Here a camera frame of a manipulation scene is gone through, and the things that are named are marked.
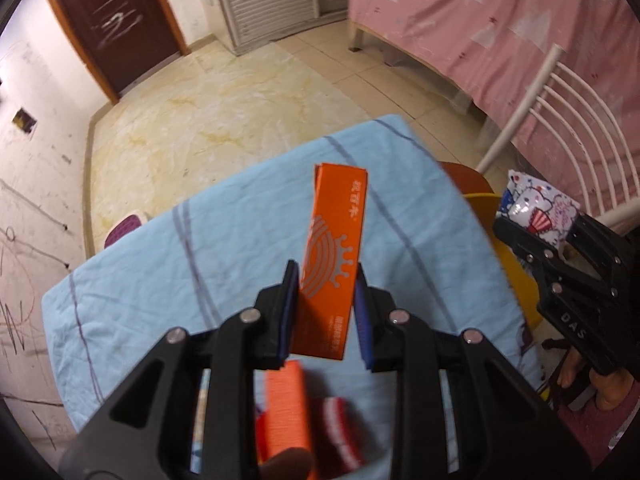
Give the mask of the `right hand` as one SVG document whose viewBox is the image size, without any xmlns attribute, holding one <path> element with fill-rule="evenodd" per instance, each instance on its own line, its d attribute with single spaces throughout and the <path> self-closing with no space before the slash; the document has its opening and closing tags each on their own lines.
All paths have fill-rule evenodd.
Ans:
<svg viewBox="0 0 640 480">
<path fill-rule="evenodd" d="M 568 388 L 585 365 L 586 361 L 580 353 L 575 348 L 570 348 L 561 365 L 556 383 L 561 388 Z M 606 376 L 598 374 L 595 370 L 590 370 L 589 378 L 597 393 L 597 408 L 604 412 L 615 410 L 626 400 L 631 389 L 634 388 L 634 378 L 628 370 L 616 370 Z"/>
</svg>

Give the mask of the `left hand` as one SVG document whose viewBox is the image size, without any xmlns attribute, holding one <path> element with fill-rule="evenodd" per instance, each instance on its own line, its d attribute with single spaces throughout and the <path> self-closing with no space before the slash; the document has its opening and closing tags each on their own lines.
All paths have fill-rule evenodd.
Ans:
<svg viewBox="0 0 640 480">
<path fill-rule="evenodd" d="M 314 460 L 304 448 L 288 448 L 260 466 L 262 480 L 307 480 Z"/>
</svg>

